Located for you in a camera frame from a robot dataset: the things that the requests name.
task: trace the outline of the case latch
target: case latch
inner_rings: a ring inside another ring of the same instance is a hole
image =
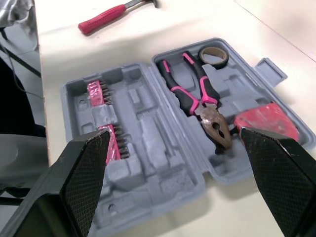
[[[261,59],[254,70],[272,87],[287,79],[287,75],[269,58]]]

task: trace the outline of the pliers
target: pliers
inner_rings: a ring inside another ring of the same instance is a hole
[[[212,87],[202,65],[188,51],[182,53],[184,61],[195,73],[201,93],[201,100],[181,87],[171,74],[170,64],[166,60],[157,63],[157,67],[166,81],[167,87],[176,95],[180,108],[187,116],[196,116],[205,133],[216,144],[225,149],[232,146],[232,138],[224,116],[217,111],[220,95]]]

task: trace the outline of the hammer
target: hammer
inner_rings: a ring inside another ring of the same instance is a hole
[[[154,6],[156,8],[158,8],[157,0],[132,0],[126,4],[115,6],[115,7],[111,8],[105,12],[102,12],[100,15],[98,15],[90,20],[87,20],[85,22],[78,24],[78,28],[81,30],[81,32],[83,34],[87,35],[91,31],[94,31],[96,28],[98,28],[104,24],[107,24],[110,21],[113,21],[114,19],[122,16],[123,13],[127,9],[129,9],[129,8],[135,6],[143,1],[152,2],[154,4]]]

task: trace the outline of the tape roll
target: tape roll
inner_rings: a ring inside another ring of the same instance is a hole
[[[205,55],[211,55],[211,56],[215,56],[215,57],[219,57],[222,60],[220,62],[210,62],[205,58]],[[201,61],[202,64],[210,64],[212,65],[214,68],[216,69],[221,69],[223,67],[225,67],[228,63],[228,58],[229,55],[228,53],[221,49],[221,48],[217,48],[217,47],[205,47],[202,48],[199,53],[198,53],[198,58]]]

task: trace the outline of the red hammer handle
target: red hammer handle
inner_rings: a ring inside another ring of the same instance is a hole
[[[91,31],[95,30],[96,28],[118,18],[126,11],[125,5],[118,5],[115,6],[105,12],[102,12],[100,15],[82,22],[78,25],[78,28],[81,30],[82,33],[85,35],[89,34]]]

